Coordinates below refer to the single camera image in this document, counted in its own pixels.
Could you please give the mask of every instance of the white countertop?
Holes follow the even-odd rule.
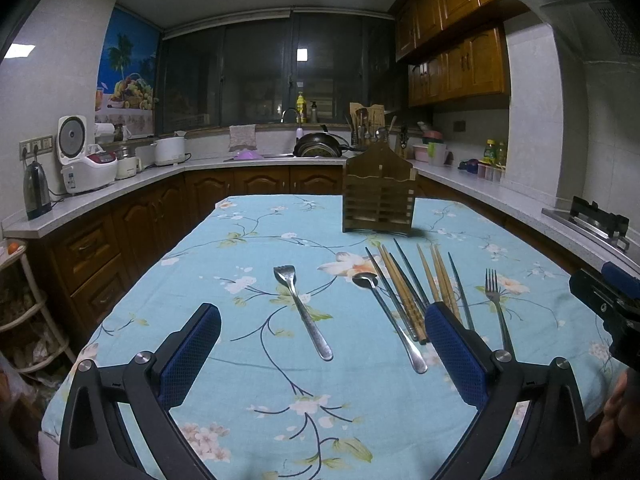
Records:
[[[168,176],[182,173],[183,171],[246,166],[336,166],[344,165],[346,161],[345,158],[289,157],[225,162],[226,158],[228,158],[228,156],[203,160],[189,160],[183,164],[165,166],[164,168],[149,168],[137,176],[125,180],[117,180],[102,189],[65,198],[63,202],[56,204],[51,212],[35,220],[28,221],[26,218],[23,218],[4,227],[4,236],[12,238],[42,238],[74,218],[115,198]],[[501,186],[498,183],[478,179],[475,175],[469,174],[466,171],[460,171],[457,168],[436,168],[425,162],[416,160],[411,160],[411,163],[418,170],[418,174],[469,195],[523,222],[557,242],[595,269],[599,270],[604,263],[611,261],[631,275],[639,276],[637,272],[627,266],[623,261],[617,259],[598,244],[590,241],[580,233],[569,229],[560,222],[543,215],[542,208],[548,206],[542,202]]]

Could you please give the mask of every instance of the metal screw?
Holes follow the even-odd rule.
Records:
[[[144,363],[148,363],[149,359],[151,359],[151,352],[145,350],[143,352],[138,352],[133,360],[139,364],[143,365]]]
[[[558,368],[562,368],[562,370],[567,370],[569,367],[569,361],[567,361],[564,357],[556,358],[556,366]]]
[[[83,361],[80,361],[80,364],[78,365],[78,371],[85,372],[89,368],[91,368],[93,365],[94,365],[94,362],[91,361],[91,359],[85,359]]]
[[[501,363],[508,363],[511,361],[511,354],[506,350],[496,350],[495,358],[498,359]]]

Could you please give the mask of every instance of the power outlet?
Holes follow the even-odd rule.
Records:
[[[26,158],[33,156],[34,148],[38,148],[38,155],[44,155],[45,153],[51,153],[53,151],[53,136],[35,137],[29,140],[21,140],[18,144],[19,152],[18,156],[22,160],[22,151],[26,148]]]

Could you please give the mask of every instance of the electric kettle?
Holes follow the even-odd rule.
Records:
[[[51,211],[47,176],[37,158],[24,170],[23,189],[24,208],[27,210],[28,220]]]

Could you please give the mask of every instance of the table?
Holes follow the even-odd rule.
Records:
[[[516,357],[569,359],[586,415],[595,414],[621,368],[601,322],[569,292],[568,275],[458,203],[417,199],[414,228],[417,236],[398,238],[414,269],[422,268],[416,242],[439,244],[445,260],[452,254],[476,330],[492,349],[501,346],[500,330],[482,287],[485,268],[497,270]],[[365,247],[380,242],[394,252],[389,235],[342,232],[340,196],[231,197],[136,283],[78,361],[128,362],[155,350],[201,303],[213,303],[222,334],[171,414],[217,478],[430,478],[475,409],[460,399],[431,345],[420,347],[429,370],[414,373],[372,295],[351,283],[354,273],[372,270]],[[273,277],[283,264],[296,267],[298,290],[333,361],[318,357]],[[69,379],[42,422],[53,439]],[[514,412],[487,478],[501,470],[525,410]],[[124,417],[148,472],[161,478],[130,411]]]

